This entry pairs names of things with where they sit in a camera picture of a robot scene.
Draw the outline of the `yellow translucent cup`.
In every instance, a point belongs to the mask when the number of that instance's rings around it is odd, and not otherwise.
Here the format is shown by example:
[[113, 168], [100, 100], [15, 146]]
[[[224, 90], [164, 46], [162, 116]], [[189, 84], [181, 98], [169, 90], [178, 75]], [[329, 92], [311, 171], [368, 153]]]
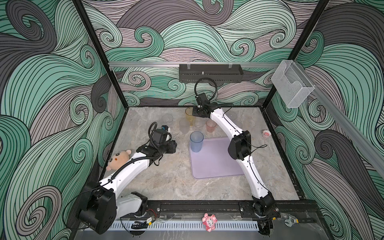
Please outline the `yellow translucent cup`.
[[193, 126], [196, 120], [196, 117], [193, 116], [193, 107], [188, 107], [185, 110], [186, 119], [189, 121], [190, 125]]

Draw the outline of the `blue translucent cup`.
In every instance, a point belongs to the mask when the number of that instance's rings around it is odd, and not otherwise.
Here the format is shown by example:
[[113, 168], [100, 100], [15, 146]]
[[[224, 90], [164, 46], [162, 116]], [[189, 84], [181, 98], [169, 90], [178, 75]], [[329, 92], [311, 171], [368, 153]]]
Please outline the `blue translucent cup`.
[[198, 153], [203, 146], [204, 135], [199, 131], [195, 131], [190, 135], [190, 147], [195, 153]]

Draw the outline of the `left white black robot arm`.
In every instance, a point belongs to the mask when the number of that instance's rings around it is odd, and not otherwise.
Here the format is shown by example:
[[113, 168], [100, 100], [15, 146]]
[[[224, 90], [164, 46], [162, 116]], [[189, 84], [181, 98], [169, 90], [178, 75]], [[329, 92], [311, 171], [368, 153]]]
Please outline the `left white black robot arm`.
[[126, 215], [154, 218], [154, 212], [147, 213], [148, 198], [138, 192], [126, 197], [121, 193], [127, 185], [148, 167], [158, 166], [165, 154], [174, 154], [177, 143], [172, 139], [171, 130], [167, 125], [158, 127], [151, 123], [148, 129], [148, 142], [129, 154], [122, 166], [111, 175], [99, 182], [89, 182], [77, 197], [79, 206], [76, 218], [86, 227], [98, 234], [105, 233], [116, 219]]

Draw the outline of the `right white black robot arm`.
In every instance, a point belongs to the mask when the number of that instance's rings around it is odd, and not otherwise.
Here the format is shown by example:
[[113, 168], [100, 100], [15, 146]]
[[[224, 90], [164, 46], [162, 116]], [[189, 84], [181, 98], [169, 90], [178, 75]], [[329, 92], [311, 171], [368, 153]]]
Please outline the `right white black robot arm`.
[[227, 117], [220, 104], [214, 104], [213, 98], [207, 98], [205, 93], [198, 94], [197, 86], [200, 82], [210, 82], [215, 87], [213, 95], [218, 93], [214, 80], [201, 78], [194, 86], [197, 105], [193, 107], [193, 116], [208, 118], [215, 122], [230, 140], [228, 153], [237, 161], [251, 188], [256, 215], [261, 218], [278, 218], [280, 212], [276, 210], [276, 201], [271, 191], [264, 184], [252, 157], [252, 153], [261, 147], [252, 145], [251, 133], [239, 128]]

